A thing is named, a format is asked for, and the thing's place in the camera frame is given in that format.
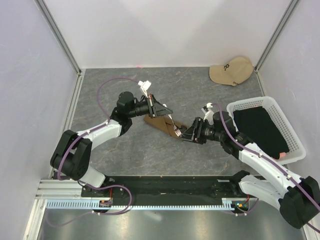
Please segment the black spoon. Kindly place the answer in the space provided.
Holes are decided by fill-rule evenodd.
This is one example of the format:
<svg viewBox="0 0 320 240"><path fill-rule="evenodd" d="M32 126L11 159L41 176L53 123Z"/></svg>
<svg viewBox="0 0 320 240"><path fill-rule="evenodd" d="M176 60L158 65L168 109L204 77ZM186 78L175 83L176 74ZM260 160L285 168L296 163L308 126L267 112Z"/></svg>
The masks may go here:
<svg viewBox="0 0 320 240"><path fill-rule="evenodd" d="M183 132L186 131L188 128L184 125L180 126L180 130L182 130Z"/></svg>

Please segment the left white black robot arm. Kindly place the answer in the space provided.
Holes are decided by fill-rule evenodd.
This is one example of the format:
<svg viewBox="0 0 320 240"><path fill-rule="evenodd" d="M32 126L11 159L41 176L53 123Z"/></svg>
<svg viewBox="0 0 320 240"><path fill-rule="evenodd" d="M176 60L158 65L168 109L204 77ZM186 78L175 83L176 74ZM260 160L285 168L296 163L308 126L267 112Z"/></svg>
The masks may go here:
<svg viewBox="0 0 320 240"><path fill-rule="evenodd" d="M138 100L131 92L122 92L108 120L86 130L63 132L50 165L57 170L58 180L84 183L99 197L104 197L109 193L110 185L105 174L90 166L92 150L124 135L133 124L132 118L144 115L157 118L172 113L173 110L157 101L153 94Z"/></svg>

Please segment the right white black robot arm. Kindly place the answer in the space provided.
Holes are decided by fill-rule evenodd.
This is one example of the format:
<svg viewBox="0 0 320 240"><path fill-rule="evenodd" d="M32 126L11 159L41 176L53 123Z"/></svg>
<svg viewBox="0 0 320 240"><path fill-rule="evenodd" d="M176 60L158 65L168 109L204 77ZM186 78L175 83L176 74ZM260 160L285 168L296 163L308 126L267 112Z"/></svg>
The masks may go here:
<svg viewBox="0 0 320 240"><path fill-rule="evenodd" d="M256 143L236 130L232 118L225 111L212 114L212 121L197 117L182 133L184 141L205 144L219 142L229 155L256 170L264 180L246 171L238 172L229 191L235 197L254 196L277 209L294 228L300 229L320 212L320 187L308 176L286 169L264 153Z"/></svg>

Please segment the brown cloth napkin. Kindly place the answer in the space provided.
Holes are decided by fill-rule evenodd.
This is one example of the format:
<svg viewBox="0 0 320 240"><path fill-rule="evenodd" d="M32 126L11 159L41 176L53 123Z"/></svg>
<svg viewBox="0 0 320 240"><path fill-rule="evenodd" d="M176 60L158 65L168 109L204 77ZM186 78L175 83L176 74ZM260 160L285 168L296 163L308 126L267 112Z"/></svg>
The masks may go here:
<svg viewBox="0 0 320 240"><path fill-rule="evenodd" d="M157 130L173 138L176 138L176 139L179 138L174 131L174 124L169 117L159 116L159 117L152 118L152 117L149 117L148 115L145 115L143 120L145 123L156 128Z"/></svg>

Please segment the silver fork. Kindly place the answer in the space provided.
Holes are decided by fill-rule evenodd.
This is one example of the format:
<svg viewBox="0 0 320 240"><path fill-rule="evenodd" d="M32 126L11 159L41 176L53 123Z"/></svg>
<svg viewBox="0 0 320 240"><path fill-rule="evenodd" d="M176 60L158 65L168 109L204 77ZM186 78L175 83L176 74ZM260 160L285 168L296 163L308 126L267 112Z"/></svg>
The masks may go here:
<svg viewBox="0 0 320 240"><path fill-rule="evenodd" d="M178 137L180 137L180 136L182 135L182 132L180 131L179 127L175 124L175 122L174 122L174 120L173 120L173 118L172 118L172 116L171 116L170 114L168 114L167 116L168 116L168 117L170 118L170 120L172 121L174 133L175 133Z"/></svg>

